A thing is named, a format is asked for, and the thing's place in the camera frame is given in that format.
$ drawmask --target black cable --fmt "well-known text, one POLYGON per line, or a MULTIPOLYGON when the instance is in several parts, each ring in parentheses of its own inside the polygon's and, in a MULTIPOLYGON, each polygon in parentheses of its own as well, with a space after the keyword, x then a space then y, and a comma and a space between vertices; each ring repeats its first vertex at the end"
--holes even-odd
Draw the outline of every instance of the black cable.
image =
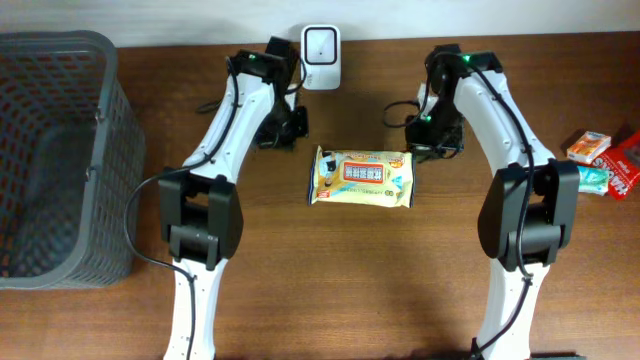
POLYGON ((458 154, 460 153, 460 146, 456 146, 456 148, 453 150, 453 152, 449 155, 449 156, 445 156, 444 154, 446 154, 447 150, 445 149, 444 151, 442 151, 442 147, 444 146, 444 144, 449 141, 449 139, 451 139, 451 137, 455 134, 455 132, 457 132, 458 130, 462 130, 462 122, 460 122, 457 126, 451 127, 449 129, 449 131, 447 131, 447 135, 443 138, 443 140, 440 142, 440 144, 436 145, 435 147, 435 153, 438 154, 438 156, 440 157, 440 159, 444 159, 444 160, 450 160, 453 159, 454 157, 458 156, 458 154))
POLYGON ((491 95, 493 95, 496 101, 498 101, 498 103, 507 112, 509 117, 511 117, 511 120, 513 120, 513 123, 516 126, 516 129, 518 130, 520 139, 522 140, 522 145, 524 146, 524 152, 527 154, 527 160, 529 161, 529 172, 527 174, 527 187, 525 189, 524 199, 522 200, 522 206, 520 207, 520 216, 518 218, 518 228, 516 231, 516 258, 518 261, 518 268, 520 269, 522 276, 525 279, 531 279, 533 275, 527 272, 527 270, 524 268, 524 258, 522 256, 522 236, 524 233, 524 223, 525 223, 525 218, 527 216, 527 208, 529 207, 529 199, 531 198, 531 192, 533 190, 533 175, 534 175, 533 150, 531 149, 531 144, 529 144, 527 135, 524 133, 522 124, 520 124, 520 121, 518 120, 518 117, 516 116, 516 114, 513 112, 513 110, 511 110, 509 105, 507 105, 507 103, 504 101, 504 99, 502 98, 502 95, 500 95, 500 93, 496 91, 496 89, 493 87, 493 85, 491 85, 487 77, 484 76, 482 71, 480 71, 480 69, 478 69, 477 66, 473 64, 467 64, 467 66, 469 66, 474 72, 478 74, 478 76, 482 79, 482 81, 485 83, 485 85, 491 92, 491 95))
POLYGON ((529 140, 527 139, 527 136, 526 136, 526 134, 524 132, 524 129, 522 128, 522 124, 520 124, 520 121, 518 120, 518 117, 516 116, 516 114, 509 107, 509 105, 504 101, 504 99, 502 98, 502 95, 500 95, 500 93, 498 93, 498 91, 493 87, 493 85, 491 85, 491 82, 489 81, 489 79, 487 79, 487 77, 482 73, 482 71, 477 66, 475 66, 475 65, 473 65, 471 63, 467 63, 467 62, 464 62, 464 63, 465 63, 466 66, 468 66, 470 69, 472 69, 476 74, 478 74, 480 79, 482 79, 482 81, 486 85, 487 89, 489 89, 489 92, 491 92, 491 95, 494 97, 494 99, 496 101, 498 101, 500 106, 502 106, 502 108, 507 112, 507 114, 509 115, 509 117, 513 121, 513 123, 514 123, 514 125, 515 125, 515 127, 516 127, 516 129, 518 131, 518 135, 520 136, 520 139, 522 140, 522 145, 524 147, 524 152, 527 154, 527 160, 529 162, 529 172, 527 174, 527 184, 526 184, 526 188, 525 188, 524 198, 522 199, 522 206, 520 207, 520 216, 518 218, 518 227, 517 227, 517 230, 516 230, 516 259, 517 259, 517 262, 518 262, 518 268, 519 268, 520 272, 522 273, 522 277, 523 277, 523 281, 524 281, 524 286, 522 288, 522 293, 520 295, 520 299, 518 300, 518 303, 516 304, 515 310, 513 312, 513 315, 511 316, 511 319, 509 320, 509 322, 504 326, 504 328, 500 332, 498 332, 494 337, 492 337, 489 341, 487 341, 487 343, 482 345, 476 351, 476 354, 472 354, 472 357, 473 357, 473 355, 482 354, 482 352, 484 350, 488 349, 491 345, 493 345, 496 341, 498 341, 498 339, 500 339, 504 334, 506 334, 509 331, 511 326, 513 326, 513 324, 516 322, 516 320, 518 318, 518 315, 520 314, 520 311, 522 310, 522 307, 524 306, 524 302, 526 300, 527 293, 529 291, 529 287, 532 284, 533 275, 530 274, 529 272, 527 272, 527 270, 524 267, 524 257, 522 255, 522 236, 523 236, 523 233, 524 233, 524 224, 525 224, 525 220, 526 220, 526 216, 527 216, 527 208, 529 207, 529 199, 531 198, 531 192, 533 190, 533 176, 534 176, 534 165, 535 164, 534 164, 533 150, 531 148, 531 144, 529 144, 529 140))
POLYGON ((304 82, 307 80, 307 67, 304 64, 304 61, 302 61, 302 59, 300 59, 300 67, 302 67, 302 80, 300 80, 298 85, 296 85, 296 87, 294 87, 293 89, 289 89, 285 91, 284 92, 285 95, 290 95, 300 90, 300 88, 302 88, 302 85, 304 85, 304 82))
MULTIPOLYGON (((302 88, 302 85, 304 85, 304 82, 307 80, 307 67, 305 66, 302 59, 300 59, 300 65, 302 67, 302 80, 293 89, 289 89, 285 91, 284 93, 285 95, 290 95, 300 90, 300 88, 302 88)), ((209 101, 208 103, 198 106, 196 108, 196 114, 204 115, 204 114, 214 112, 218 110, 221 104, 222 104, 222 100, 209 101)))
POLYGON ((222 100, 213 100, 213 101, 209 101, 206 104, 202 104, 200 106, 198 106, 196 108, 196 114, 208 114, 211 112, 214 112, 216 110, 218 110, 218 108, 220 107, 220 104, 222 104, 222 100))
POLYGON ((418 121, 420 119, 420 117, 424 113, 424 110, 427 108, 427 102, 429 101, 429 88, 431 87, 431 71, 433 71, 431 64, 433 64, 435 59, 437 59, 439 56, 443 56, 443 55, 453 55, 453 56, 455 56, 457 58, 460 58, 460 56, 458 54, 449 53, 449 52, 439 52, 439 53, 436 53, 429 60, 428 63, 424 64, 425 69, 427 71, 427 80, 425 81, 424 101, 422 102, 422 106, 419 107, 418 113, 411 120, 409 120, 407 122, 398 123, 398 124, 391 124, 391 123, 387 122, 387 110, 389 110, 390 108, 392 108, 392 107, 394 107, 396 105, 409 104, 409 103, 415 102, 415 101, 413 101, 413 100, 405 100, 405 101, 392 102, 391 104, 385 106, 384 112, 382 113, 382 123, 384 124, 384 126, 392 128, 392 129, 398 129, 398 128, 403 128, 403 127, 407 127, 407 126, 413 125, 416 121, 418 121))
POLYGON ((495 344, 495 342, 498 341, 498 339, 500 339, 504 334, 506 334, 509 331, 509 329, 511 329, 513 324, 518 319, 518 315, 520 315, 520 312, 522 311, 522 307, 524 306, 524 301, 527 299, 529 288, 532 285, 531 279, 522 279, 522 280, 524 281, 524 285, 522 286, 522 292, 520 292, 520 298, 518 299, 518 303, 516 304, 516 308, 514 309, 513 314, 509 319, 509 322, 507 322, 507 324, 502 328, 502 330, 500 330, 500 332, 498 332, 494 337, 492 337, 484 345, 479 347, 478 350, 476 350, 475 354, 472 354, 471 358, 473 358, 473 355, 482 354, 483 351, 487 350, 491 345, 495 344))
POLYGON ((276 132, 276 139, 273 140, 273 142, 271 144, 271 149, 275 149, 276 146, 278 146, 278 140, 280 140, 280 133, 276 132))
POLYGON ((431 86, 431 77, 429 76, 429 65, 425 65, 427 68, 427 80, 426 80, 426 86, 424 89, 424 101, 422 102, 422 105, 420 105, 417 101, 414 100, 404 100, 404 101, 395 101, 392 102, 391 104, 387 105, 384 107, 383 113, 382 113, 382 123, 384 124, 384 126, 388 127, 388 128, 392 128, 392 129, 400 129, 400 128, 404 128, 410 125, 413 125, 416 121, 418 121, 420 119, 420 116, 422 116, 422 113, 424 112, 424 110, 427 108, 427 102, 429 101, 429 87, 431 86), (411 104, 411 105, 415 105, 417 104, 418 106, 418 113, 409 121, 405 121, 404 123, 398 123, 398 124, 391 124, 389 122, 387 122, 387 111, 389 109, 391 109, 394 106, 398 106, 398 105, 406 105, 406 104, 411 104))
POLYGON ((181 275, 183 275, 187 281, 189 282, 189 290, 190 290, 190 294, 191 294, 191 334, 189 336, 189 346, 187 348, 187 360, 189 360, 189 358, 191 357, 191 348, 193 347, 193 336, 195 333, 195 329, 196 329, 196 296, 195 296, 195 280, 196 277, 195 276, 191 276, 189 275, 188 272, 186 272, 185 270, 173 265, 173 264, 169 264, 166 263, 164 261, 160 261, 160 260, 156 260, 153 258, 150 258, 146 255, 144 255, 143 253, 141 253, 138 249, 136 249, 135 245, 133 244, 133 240, 131 239, 131 232, 129 231, 129 212, 131 210, 131 205, 133 204, 134 200, 140 195, 140 192, 142 191, 142 189, 151 184, 152 182, 158 181, 160 179, 163 178, 167 178, 167 177, 171 177, 177 174, 181 174, 184 172, 189 172, 193 169, 196 169, 206 163, 208 163, 209 161, 211 161, 211 159, 213 159, 213 157, 216 155, 216 153, 218 152, 218 150, 220 150, 220 147, 222 147, 222 143, 224 142, 225 138, 227 137, 227 134, 229 133, 229 130, 231 129, 231 125, 233 124, 233 120, 236 116, 236 111, 238 108, 238 101, 239 101, 239 95, 238 95, 238 79, 236 77, 236 72, 235 69, 233 68, 233 64, 231 63, 231 60, 227 57, 225 59, 226 63, 227 63, 227 71, 229 73, 229 75, 231 76, 232 82, 233 82, 233 92, 234 92, 234 98, 233 98, 233 105, 231 107, 231 113, 229 114, 229 120, 227 121, 227 124, 224 128, 224 130, 222 131, 222 135, 220 135, 220 139, 218 140, 218 142, 216 143, 216 145, 214 146, 213 150, 211 151, 211 153, 209 154, 204 154, 204 158, 200 161, 198 161, 197 163, 193 164, 193 165, 187 165, 187 166, 183 166, 181 168, 175 169, 175 170, 170 170, 164 173, 160 173, 160 174, 156 174, 151 176, 150 178, 142 181, 140 184, 138 184, 138 186, 136 186, 136 188, 133 190, 133 192, 131 193, 131 195, 129 195, 129 199, 127 200, 125 207, 124 207, 124 221, 123 221, 123 226, 124 226, 124 234, 125 234, 125 238, 127 240, 127 245, 129 247, 129 249, 131 250, 131 252, 133 252, 134 255, 136 255, 137 257, 139 257, 140 259, 153 264, 153 265, 157 265, 169 270, 173 270, 181 275))

